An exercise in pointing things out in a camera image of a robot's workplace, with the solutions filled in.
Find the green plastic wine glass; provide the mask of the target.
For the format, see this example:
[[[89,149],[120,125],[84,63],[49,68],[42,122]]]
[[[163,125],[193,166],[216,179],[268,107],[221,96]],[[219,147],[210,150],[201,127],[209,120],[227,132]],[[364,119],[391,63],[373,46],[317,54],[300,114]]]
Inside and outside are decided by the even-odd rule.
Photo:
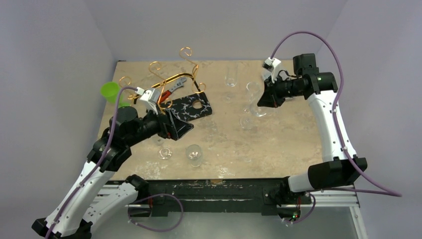
[[[130,106],[123,93],[120,93],[122,87],[116,82],[107,82],[101,86],[100,93],[106,101],[114,107],[122,108]]]

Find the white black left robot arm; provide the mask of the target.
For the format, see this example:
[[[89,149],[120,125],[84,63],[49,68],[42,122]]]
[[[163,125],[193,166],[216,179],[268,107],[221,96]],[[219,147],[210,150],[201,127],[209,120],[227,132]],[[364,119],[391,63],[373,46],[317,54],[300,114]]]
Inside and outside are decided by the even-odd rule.
[[[150,198],[149,184],[137,175],[129,176],[111,194],[93,204],[100,189],[131,156],[131,146],[154,135],[178,140],[193,129],[171,109],[156,114],[148,110],[140,118],[133,107],[115,110],[102,137],[95,142],[87,162],[71,190],[46,218],[36,219],[32,229],[46,239],[89,239],[119,208]]]

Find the clear round wine glass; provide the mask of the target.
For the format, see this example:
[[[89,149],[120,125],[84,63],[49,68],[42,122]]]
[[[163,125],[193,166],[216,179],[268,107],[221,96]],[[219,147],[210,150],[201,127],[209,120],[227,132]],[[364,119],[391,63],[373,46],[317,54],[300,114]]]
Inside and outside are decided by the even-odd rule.
[[[248,102],[242,107],[243,116],[239,123],[242,129],[251,130],[255,127],[255,118],[267,116],[269,113],[257,105],[262,96],[261,86],[257,82],[249,82],[246,84],[246,97]]]

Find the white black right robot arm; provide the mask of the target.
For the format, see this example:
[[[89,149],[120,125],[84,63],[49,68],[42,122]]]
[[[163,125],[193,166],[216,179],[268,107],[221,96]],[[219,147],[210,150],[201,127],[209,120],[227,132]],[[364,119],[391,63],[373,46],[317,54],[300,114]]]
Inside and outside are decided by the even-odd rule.
[[[287,203],[299,193],[352,185],[367,169],[366,158],[359,158],[343,130],[339,105],[335,100],[338,87],[331,72],[320,72],[313,53],[293,58],[291,76],[280,60],[267,58],[262,67],[269,73],[264,79],[264,92],[259,107],[277,108],[287,98],[304,97],[314,114],[321,140],[322,162],[310,166],[301,175],[286,178],[280,198]]]

